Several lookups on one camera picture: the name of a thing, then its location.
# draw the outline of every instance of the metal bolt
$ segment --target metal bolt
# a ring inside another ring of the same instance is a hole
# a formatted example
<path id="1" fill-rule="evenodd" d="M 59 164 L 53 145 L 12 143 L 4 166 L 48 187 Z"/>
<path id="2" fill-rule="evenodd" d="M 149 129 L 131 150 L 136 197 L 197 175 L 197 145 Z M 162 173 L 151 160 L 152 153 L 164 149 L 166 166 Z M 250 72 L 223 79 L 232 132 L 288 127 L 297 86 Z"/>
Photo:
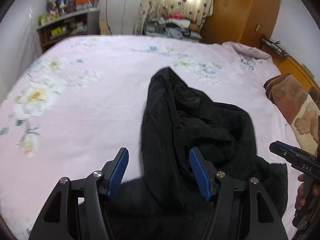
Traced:
<path id="1" fill-rule="evenodd" d="M 68 180 L 69 179 L 67 177 L 63 177 L 63 178 L 60 179 L 60 183 L 61 184 L 66 184 L 68 182 Z"/>
<path id="2" fill-rule="evenodd" d="M 219 178 L 223 178 L 226 174 L 224 173 L 224 171 L 217 171 L 216 175 L 217 175 Z"/>
<path id="3" fill-rule="evenodd" d="M 95 171 L 94 173 L 93 173 L 93 176 L 94 177 L 100 177 L 102 175 L 102 171 Z"/>
<path id="4" fill-rule="evenodd" d="M 255 178 L 255 177 L 252 177 L 250 179 L 250 182 L 253 183 L 253 184 L 258 184 L 259 180 L 257 178 Z"/>

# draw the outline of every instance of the bed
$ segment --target bed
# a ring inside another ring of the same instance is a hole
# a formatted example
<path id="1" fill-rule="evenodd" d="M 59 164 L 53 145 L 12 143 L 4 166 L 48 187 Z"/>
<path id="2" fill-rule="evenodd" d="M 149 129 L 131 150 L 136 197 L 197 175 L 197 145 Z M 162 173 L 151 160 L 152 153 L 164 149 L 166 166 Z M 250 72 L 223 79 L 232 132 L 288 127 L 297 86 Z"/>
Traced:
<path id="1" fill-rule="evenodd" d="M 86 36 L 64 40 L 22 75 L 0 108 L 0 212 L 19 240 L 28 239 L 57 181 L 86 177 L 130 153 L 123 181 L 142 176 L 140 127 L 150 78 L 170 66 L 213 101 L 246 110 L 255 128 L 257 154 L 273 141 L 299 147 L 263 85 L 280 72 L 271 57 L 238 43 L 196 44 L 144 36 Z M 288 167 L 288 204 L 282 218 L 289 239 L 299 182 Z"/>

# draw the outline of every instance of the curtain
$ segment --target curtain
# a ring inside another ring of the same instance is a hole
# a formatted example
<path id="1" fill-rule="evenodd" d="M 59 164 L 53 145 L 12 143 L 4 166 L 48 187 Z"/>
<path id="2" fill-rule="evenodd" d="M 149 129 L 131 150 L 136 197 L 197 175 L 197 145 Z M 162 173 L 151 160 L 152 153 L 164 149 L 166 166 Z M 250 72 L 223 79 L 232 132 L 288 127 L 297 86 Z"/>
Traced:
<path id="1" fill-rule="evenodd" d="M 142 34 L 145 20 L 175 13 L 191 20 L 193 29 L 200 31 L 206 17 L 212 15 L 212 5 L 213 0 L 141 0 L 133 33 Z"/>

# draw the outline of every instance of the brown blanket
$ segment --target brown blanket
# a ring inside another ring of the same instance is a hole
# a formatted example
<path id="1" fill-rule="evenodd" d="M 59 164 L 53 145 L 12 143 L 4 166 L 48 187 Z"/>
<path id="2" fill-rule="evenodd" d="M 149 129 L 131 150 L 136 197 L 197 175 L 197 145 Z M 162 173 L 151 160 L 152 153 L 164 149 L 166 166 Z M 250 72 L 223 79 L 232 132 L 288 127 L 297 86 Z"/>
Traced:
<path id="1" fill-rule="evenodd" d="M 320 105 L 319 92 L 311 89 L 311 97 L 289 73 L 269 79 L 264 88 L 267 97 L 279 108 L 291 126 L 301 149 L 316 155 L 320 110 L 313 98 Z"/>

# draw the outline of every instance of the white wall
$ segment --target white wall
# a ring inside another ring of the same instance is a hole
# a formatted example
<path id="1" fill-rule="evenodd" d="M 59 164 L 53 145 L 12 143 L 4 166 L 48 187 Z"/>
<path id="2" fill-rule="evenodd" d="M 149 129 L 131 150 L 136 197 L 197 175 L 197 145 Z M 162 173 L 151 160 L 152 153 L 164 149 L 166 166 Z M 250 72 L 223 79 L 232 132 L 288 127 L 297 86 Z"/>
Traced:
<path id="1" fill-rule="evenodd" d="M 101 0 L 100 19 L 106 20 L 113 35 L 121 34 L 121 18 L 123 16 L 123 34 L 132 34 L 138 15 L 141 0 Z"/>
<path id="2" fill-rule="evenodd" d="M 31 63 L 41 55 L 37 18 L 46 0 L 15 0 L 0 23 L 0 104 Z"/>
<path id="3" fill-rule="evenodd" d="M 314 74 L 320 85 L 320 30 L 301 0 L 281 0 L 272 39 Z"/>

